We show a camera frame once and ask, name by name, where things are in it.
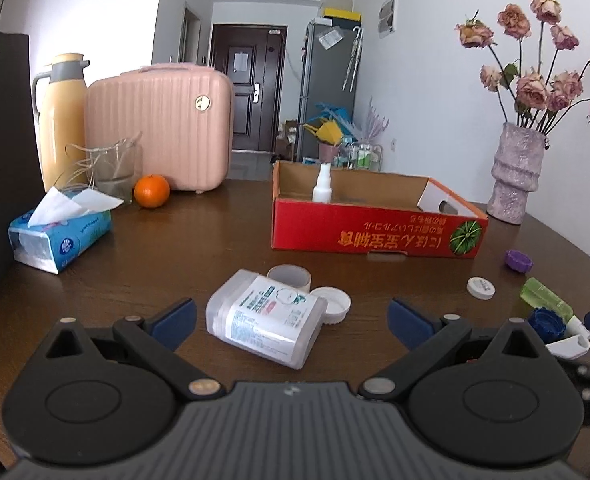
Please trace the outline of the dried pink roses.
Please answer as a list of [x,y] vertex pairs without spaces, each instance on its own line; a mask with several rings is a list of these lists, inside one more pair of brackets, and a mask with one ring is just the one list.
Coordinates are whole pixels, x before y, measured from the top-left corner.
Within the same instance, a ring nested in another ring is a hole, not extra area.
[[546,138],[563,119],[581,105],[589,107],[584,80],[590,55],[578,70],[561,70],[557,60],[580,47],[579,37],[562,23],[558,0],[529,0],[528,11],[509,3],[496,16],[496,26],[516,42],[516,58],[503,62],[493,27],[478,14],[455,26],[461,47],[484,50],[492,62],[481,66],[479,79],[494,94],[504,122],[542,134]]

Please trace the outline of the blue bottle cap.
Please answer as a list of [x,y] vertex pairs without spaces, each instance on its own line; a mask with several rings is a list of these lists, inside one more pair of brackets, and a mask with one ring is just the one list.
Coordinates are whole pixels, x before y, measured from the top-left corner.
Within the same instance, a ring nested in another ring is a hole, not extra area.
[[564,320],[556,312],[547,308],[532,310],[528,324],[545,344],[561,340],[566,333]]

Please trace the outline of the red cardboard box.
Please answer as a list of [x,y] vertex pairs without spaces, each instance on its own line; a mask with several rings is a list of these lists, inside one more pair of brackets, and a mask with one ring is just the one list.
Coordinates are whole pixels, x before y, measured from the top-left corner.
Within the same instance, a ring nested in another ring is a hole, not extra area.
[[440,182],[368,170],[330,170],[331,200],[316,203],[319,168],[273,168],[271,247],[301,252],[474,258],[489,219]]

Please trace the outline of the pink hard suitcase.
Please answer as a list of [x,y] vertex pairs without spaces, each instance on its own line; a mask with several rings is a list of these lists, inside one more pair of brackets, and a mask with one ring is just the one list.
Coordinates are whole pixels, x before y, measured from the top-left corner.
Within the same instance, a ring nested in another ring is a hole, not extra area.
[[229,172],[233,98],[225,74],[193,63],[157,63],[97,80],[86,92],[86,143],[134,140],[140,174],[160,174],[174,190],[208,192]]

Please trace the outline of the orange fruit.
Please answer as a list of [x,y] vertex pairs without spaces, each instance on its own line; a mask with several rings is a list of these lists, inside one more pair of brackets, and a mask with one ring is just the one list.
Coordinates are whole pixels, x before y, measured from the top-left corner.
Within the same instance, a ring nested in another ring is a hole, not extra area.
[[163,206],[170,196],[168,181],[159,174],[141,177],[135,184],[134,197],[143,208],[155,209]]

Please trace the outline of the green translucent bottle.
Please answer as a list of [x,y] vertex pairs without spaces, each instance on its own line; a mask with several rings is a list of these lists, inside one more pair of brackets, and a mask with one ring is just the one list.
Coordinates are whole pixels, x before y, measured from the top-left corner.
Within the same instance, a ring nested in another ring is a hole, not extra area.
[[528,278],[520,292],[520,299],[534,309],[545,308],[555,312],[564,321],[570,336],[580,335],[590,340],[590,330],[575,315],[572,307],[537,278]]

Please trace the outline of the dark brown door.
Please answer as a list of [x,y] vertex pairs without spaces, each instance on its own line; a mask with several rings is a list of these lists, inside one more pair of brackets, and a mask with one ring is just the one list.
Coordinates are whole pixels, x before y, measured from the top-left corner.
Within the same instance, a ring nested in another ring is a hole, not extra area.
[[278,131],[287,28],[216,24],[211,64],[233,84],[233,143],[237,151],[270,153]]

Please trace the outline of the white spray bottle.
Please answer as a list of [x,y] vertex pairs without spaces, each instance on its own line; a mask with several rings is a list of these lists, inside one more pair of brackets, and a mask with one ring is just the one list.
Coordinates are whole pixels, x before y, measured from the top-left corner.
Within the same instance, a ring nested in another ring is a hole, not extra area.
[[331,165],[327,162],[319,166],[317,182],[312,190],[311,200],[318,204],[329,204],[332,199]]

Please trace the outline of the small white lid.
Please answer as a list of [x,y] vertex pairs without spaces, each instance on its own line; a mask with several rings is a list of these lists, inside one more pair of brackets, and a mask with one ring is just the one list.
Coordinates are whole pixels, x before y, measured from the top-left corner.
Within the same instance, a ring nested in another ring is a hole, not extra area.
[[470,296],[485,301],[490,300],[496,293],[496,287],[490,281],[480,276],[470,278],[466,283],[466,290]]

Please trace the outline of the yellow thermos jug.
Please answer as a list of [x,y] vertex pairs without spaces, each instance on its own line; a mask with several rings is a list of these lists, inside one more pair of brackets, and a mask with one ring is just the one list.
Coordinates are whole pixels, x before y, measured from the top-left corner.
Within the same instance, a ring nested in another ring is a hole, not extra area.
[[37,118],[37,146],[46,191],[82,183],[85,158],[84,69],[81,53],[59,54],[48,70],[32,81],[32,105]]

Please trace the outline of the white wipes container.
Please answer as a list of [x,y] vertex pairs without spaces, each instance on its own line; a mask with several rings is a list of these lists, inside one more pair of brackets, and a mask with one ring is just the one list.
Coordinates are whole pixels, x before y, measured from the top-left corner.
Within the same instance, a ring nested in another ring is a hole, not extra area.
[[231,346],[300,370],[327,312],[327,300],[241,269],[207,301],[207,332]]

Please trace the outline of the white round cap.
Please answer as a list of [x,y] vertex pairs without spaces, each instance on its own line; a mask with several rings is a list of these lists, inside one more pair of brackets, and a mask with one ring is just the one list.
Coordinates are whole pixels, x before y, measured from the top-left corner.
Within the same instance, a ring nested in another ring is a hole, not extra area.
[[312,289],[311,293],[327,302],[322,317],[324,325],[335,325],[345,320],[351,307],[351,298],[347,292],[335,287],[322,286]]

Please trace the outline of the purple bottle cap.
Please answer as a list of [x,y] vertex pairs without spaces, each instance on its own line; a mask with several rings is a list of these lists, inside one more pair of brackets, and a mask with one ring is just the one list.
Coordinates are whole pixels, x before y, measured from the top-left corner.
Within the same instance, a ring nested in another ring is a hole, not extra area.
[[517,249],[509,249],[505,253],[504,264],[517,273],[526,274],[534,266],[534,261],[525,252],[520,252]]

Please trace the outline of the glass cup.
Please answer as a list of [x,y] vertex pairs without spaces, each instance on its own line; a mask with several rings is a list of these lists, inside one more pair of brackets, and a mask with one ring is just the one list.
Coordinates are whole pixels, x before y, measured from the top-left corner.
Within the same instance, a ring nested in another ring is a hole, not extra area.
[[132,203],[132,189],[140,158],[140,134],[104,148],[91,148],[89,182],[101,193]]

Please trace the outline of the red lint brush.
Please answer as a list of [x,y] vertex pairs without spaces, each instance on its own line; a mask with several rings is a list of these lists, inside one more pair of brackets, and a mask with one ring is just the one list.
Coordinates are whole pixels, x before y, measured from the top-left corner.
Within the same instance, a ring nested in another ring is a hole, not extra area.
[[590,340],[580,334],[547,344],[546,348],[556,358],[572,361],[582,358],[590,351]]

